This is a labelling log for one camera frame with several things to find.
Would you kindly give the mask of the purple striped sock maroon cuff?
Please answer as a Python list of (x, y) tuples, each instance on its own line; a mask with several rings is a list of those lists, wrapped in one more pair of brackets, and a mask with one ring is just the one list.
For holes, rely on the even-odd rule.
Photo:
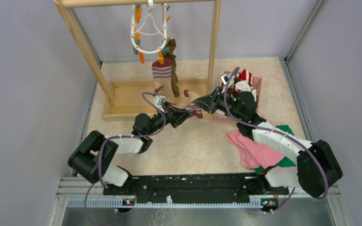
[(176, 104), (176, 97), (174, 96), (171, 80), (172, 80), (172, 62), (165, 59), (163, 64), (159, 61), (152, 63), (152, 75), (155, 83), (155, 93), (162, 93), (165, 100), (172, 105)]

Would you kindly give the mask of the brown sock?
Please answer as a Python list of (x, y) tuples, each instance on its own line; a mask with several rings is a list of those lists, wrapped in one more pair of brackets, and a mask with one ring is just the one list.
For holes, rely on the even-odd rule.
[[(169, 39), (166, 47), (169, 48), (170, 46), (176, 46), (176, 40), (175, 39)], [(172, 92), (174, 94), (174, 97), (178, 98), (180, 96), (180, 91), (179, 91), (179, 87), (177, 85), (178, 76), (177, 76), (177, 73), (176, 73), (176, 67), (177, 67), (177, 62), (176, 61), (174, 63), (172, 62), (171, 87), (172, 87)]]
[(176, 61), (176, 55), (174, 54), (175, 49), (176, 49), (176, 46), (170, 46), (169, 51), (164, 56), (164, 58), (171, 60), (174, 63)]

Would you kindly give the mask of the white round clip hanger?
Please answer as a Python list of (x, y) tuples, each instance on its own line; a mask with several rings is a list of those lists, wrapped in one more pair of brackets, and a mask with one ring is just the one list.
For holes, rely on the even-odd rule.
[[(157, 7), (162, 10), (162, 23), (157, 25), (154, 18), (154, 11)], [(169, 40), (167, 35), (167, 22), (169, 16), (167, 15), (169, 5), (167, 3), (154, 3), (149, 0), (146, 5), (135, 4), (132, 5), (132, 18), (131, 18), (131, 34), (130, 39), (132, 43), (133, 53), (139, 57), (139, 61), (145, 63), (145, 55), (157, 55), (159, 64), (165, 63), (165, 55), (168, 53), (167, 42)], [(144, 49), (141, 46), (141, 37), (156, 37), (161, 40), (161, 43), (156, 49)]]

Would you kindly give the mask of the purple striped tan sock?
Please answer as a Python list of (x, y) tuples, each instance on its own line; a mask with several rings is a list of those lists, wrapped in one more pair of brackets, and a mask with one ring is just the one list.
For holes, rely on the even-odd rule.
[(196, 92), (189, 91), (185, 89), (183, 91), (184, 96), (187, 99), (188, 104), (186, 105), (185, 109), (189, 111), (192, 116), (195, 116), (198, 119), (203, 119), (202, 109), (198, 105), (195, 104), (195, 100), (199, 97)]

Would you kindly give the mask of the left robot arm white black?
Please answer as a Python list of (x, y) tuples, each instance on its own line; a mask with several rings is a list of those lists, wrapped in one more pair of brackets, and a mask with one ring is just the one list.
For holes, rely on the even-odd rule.
[(129, 135), (106, 137), (97, 130), (92, 131), (70, 155), (67, 164), (91, 184), (114, 185), (120, 194), (128, 194), (132, 190), (131, 174), (111, 165), (115, 155), (146, 152), (153, 142), (153, 135), (168, 124), (173, 128), (180, 126), (192, 115), (190, 111), (164, 102), (152, 117), (146, 113), (138, 114)]

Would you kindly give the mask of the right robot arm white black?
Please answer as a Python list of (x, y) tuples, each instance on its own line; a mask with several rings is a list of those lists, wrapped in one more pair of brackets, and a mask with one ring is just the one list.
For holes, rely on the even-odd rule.
[(310, 196), (320, 198), (343, 177), (326, 141), (300, 139), (273, 126), (257, 114), (257, 102), (252, 92), (243, 91), (233, 98), (216, 87), (211, 94), (199, 97), (193, 103), (208, 113), (224, 112), (237, 122), (241, 135), (274, 149), (276, 154), (294, 163), (293, 167), (279, 167), (275, 163), (265, 167), (264, 177), (257, 181), (263, 194), (284, 186), (301, 188)]

